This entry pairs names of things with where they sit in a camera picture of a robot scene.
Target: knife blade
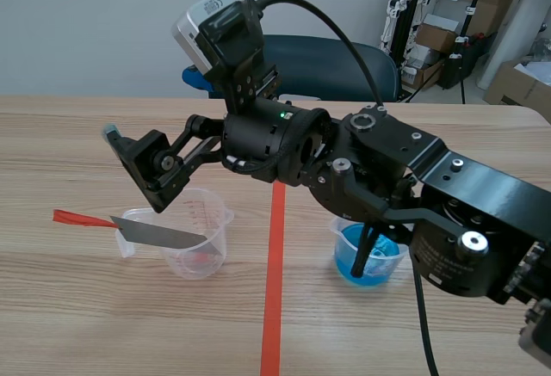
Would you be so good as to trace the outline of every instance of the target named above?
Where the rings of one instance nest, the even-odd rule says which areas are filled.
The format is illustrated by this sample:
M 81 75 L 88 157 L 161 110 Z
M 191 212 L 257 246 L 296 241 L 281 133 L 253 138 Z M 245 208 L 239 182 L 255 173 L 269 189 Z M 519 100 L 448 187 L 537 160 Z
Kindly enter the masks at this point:
M 201 248 L 201 252 L 220 253 L 211 243 L 207 243 L 208 240 L 205 236 L 200 234 L 140 223 L 131 219 L 121 219 L 113 216 L 111 216 L 111 219 L 119 226 L 122 236 L 131 243 L 155 245 L 176 250 L 185 250 L 206 243 Z

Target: black cable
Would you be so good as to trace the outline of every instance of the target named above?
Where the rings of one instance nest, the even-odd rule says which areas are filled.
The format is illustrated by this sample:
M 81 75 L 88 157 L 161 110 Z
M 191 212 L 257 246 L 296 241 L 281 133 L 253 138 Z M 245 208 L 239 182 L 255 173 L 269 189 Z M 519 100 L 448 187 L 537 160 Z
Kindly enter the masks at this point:
M 424 308 L 423 282 L 421 276 L 415 268 L 413 268 L 413 280 L 415 281 L 415 294 L 417 296 L 417 307 L 419 310 L 419 324 L 421 326 L 421 338 L 423 339 L 424 356 L 427 360 L 430 376 L 439 376 L 434 355 L 432 354 L 432 346 L 430 345 L 429 324 L 427 322 L 427 312 Z
M 368 81 L 369 88 L 371 88 L 371 92 L 373 93 L 373 97 L 375 99 L 375 102 L 380 107 L 383 106 L 381 94 L 379 93 L 379 90 L 377 89 L 377 85 L 375 83 L 375 80 L 373 79 L 373 76 L 371 75 L 371 72 L 369 72 L 369 68 L 367 65 L 365 65 L 365 62 L 363 61 L 362 56 L 350 39 L 344 34 L 344 32 L 340 29 L 337 24 L 331 20 L 331 18 L 326 15 L 324 12 L 322 12 L 320 9 L 315 7 L 313 4 L 307 2 L 306 0 L 257 0 L 257 4 L 260 6 L 262 10 L 266 9 L 268 6 L 271 6 L 272 4 L 277 3 L 289 3 L 294 4 L 296 6 L 300 6 L 303 9 L 308 10 L 309 12 L 316 15 L 323 23 L 325 23 L 337 36 L 338 38 L 344 43 L 344 45 L 348 48 L 348 50 L 352 53 L 352 56 L 354 56 L 354 59 L 359 64 L 360 69 L 363 72 L 363 75 Z
M 443 67 L 443 64 L 441 64 L 440 66 L 438 66 L 436 68 L 436 70 L 434 72 L 432 72 L 432 75 L 430 75 L 430 77 L 428 79 L 426 79 L 423 83 L 421 83 L 421 86 L 419 86 L 417 88 L 417 90 L 415 92 L 413 92 L 413 95 L 411 95 L 409 98 L 407 98 L 405 101 L 403 101 L 403 103 L 410 103 L 413 99 L 413 97 L 418 94 L 419 92 L 421 92 L 421 89 L 424 88 L 424 86 L 433 78 L 436 76 L 436 74 L 442 69 Z
M 461 59 L 459 59 L 459 83 L 461 84 L 461 102 L 466 105 L 465 102 L 465 83 L 463 82 L 463 51 L 461 51 Z

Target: measuring cup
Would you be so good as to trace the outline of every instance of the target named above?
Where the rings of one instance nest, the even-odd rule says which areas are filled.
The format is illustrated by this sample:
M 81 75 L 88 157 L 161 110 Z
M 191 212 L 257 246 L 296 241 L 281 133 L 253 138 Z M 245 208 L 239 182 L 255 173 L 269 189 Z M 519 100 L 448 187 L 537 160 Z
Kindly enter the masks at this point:
M 352 277 L 350 271 L 356 259 L 363 224 L 336 217 L 329 228 L 337 235 L 335 264 L 338 271 L 346 280 L 361 286 L 376 286 L 387 281 L 408 251 L 406 245 L 396 244 L 380 235 L 363 269 L 363 277 L 357 279 Z
M 122 218 L 205 236 L 206 242 L 183 250 L 159 247 L 170 269 L 184 279 L 207 277 L 226 259 L 226 225 L 232 222 L 233 212 L 218 195 L 206 189 L 184 189 L 160 214 L 151 208 L 139 208 L 126 211 Z M 115 238 L 123 257 L 134 255 L 134 243 L 125 240 L 120 231 Z

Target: white wall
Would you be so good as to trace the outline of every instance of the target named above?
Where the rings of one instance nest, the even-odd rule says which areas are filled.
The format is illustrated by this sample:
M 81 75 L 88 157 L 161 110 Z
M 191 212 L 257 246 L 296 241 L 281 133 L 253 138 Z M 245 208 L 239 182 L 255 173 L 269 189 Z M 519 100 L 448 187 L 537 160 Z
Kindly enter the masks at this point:
M 170 26 L 197 0 L 0 0 L 0 94 L 201 96 Z M 309 0 L 348 36 L 376 45 L 387 0 Z M 265 33 L 332 37 L 293 7 L 266 11 Z

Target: wooden table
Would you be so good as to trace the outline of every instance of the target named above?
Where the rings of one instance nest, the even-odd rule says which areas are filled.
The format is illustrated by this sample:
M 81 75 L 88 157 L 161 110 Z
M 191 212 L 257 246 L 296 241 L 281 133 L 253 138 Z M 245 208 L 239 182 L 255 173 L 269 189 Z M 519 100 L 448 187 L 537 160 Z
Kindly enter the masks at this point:
M 343 117 L 360 105 L 323 106 Z M 551 189 L 551 127 L 530 109 L 388 108 L 461 154 Z M 105 123 L 174 139 L 190 114 L 223 112 L 207 100 L 0 97 L 0 374 L 259 374 L 271 185 L 219 165 L 195 173 L 192 187 L 236 213 L 226 263 L 199 281 L 177 278 L 153 249 L 121 259 L 110 229 L 51 221 L 54 208 L 107 218 L 145 206 L 102 141 Z M 427 375 L 409 260 L 386 285 L 349 285 L 331 261 L 332 216 L 304 188 L 287 194 L 281 374 Z M 442 375 L 548 375 L 517 346 L 523 305 L 428 283 L 425 292 Z

